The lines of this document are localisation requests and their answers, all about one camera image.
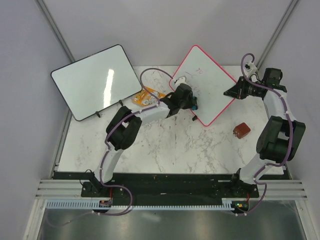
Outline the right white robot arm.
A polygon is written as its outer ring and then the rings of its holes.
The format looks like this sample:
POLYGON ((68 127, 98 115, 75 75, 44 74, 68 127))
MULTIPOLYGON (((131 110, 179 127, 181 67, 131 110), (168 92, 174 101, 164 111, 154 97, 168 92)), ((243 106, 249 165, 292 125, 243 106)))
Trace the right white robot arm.
POLYGON ((268 121, 256 144, 256 155, 231 177, 229 191, 235 197, 254 192, 259 179, 272 167, 282 167, 291 161, 306 130, 290 111, 287 89, 281 85, 283 73, 277 68, 266 68, 263 78, 256 82, 241 76, 226 90, 225 96, 243 100, 248 96, 261 98, 268 121))

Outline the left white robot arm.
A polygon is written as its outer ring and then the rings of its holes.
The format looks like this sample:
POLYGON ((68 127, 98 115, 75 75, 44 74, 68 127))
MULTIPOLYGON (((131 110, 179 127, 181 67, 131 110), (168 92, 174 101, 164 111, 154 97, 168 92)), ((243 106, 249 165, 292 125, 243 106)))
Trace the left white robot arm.
POLYGON ((117 111, 106 128, 104 143, 107 150, 89 181, 83 183, 82 197, 104 197, 109 193, 110 188, 115 187, 109 185, 108 182, 113 177, 121 155, 135 142, 143 125, 172 117, 180 110, 198 109, 198 98, 194 96, 191 87, 185 83, 179 84, 174 92, 162 98, 156 96, 148 88, 144 90, 155 98, 155 103, 137 111, 132 111, 123 105, 117 111))

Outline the pink framed whiteboard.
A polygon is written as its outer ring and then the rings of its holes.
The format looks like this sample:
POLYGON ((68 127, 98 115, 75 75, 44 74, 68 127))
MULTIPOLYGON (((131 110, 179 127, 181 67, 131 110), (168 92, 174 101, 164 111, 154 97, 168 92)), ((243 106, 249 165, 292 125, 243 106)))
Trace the pink framed whiteboard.
POLYGON ((188 51, 169 86, 174 91, 181 82, 189 85, 197 97, 198 108, 191 112, 205 127, 211 125, 234 101, 224 92, 233 87, 236 80, 198 45, 193 45, 188 51))

